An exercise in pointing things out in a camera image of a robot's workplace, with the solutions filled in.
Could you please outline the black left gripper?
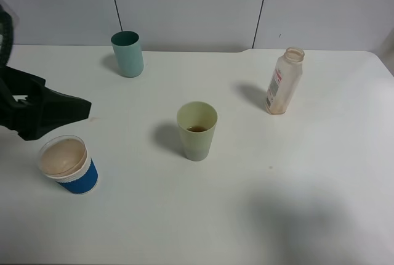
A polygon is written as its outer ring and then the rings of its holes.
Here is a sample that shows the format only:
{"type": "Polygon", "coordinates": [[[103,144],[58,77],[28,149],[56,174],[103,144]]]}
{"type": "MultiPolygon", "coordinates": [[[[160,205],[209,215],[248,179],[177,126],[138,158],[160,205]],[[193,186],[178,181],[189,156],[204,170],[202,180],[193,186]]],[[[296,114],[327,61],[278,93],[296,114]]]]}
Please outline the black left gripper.
{"type": "Polygon", "coordinates": [[[45,87],[45,79],[5,67],[1,69],[1,126],[29,141],[54,129],[85,120],[92,103],[45,87]]]}

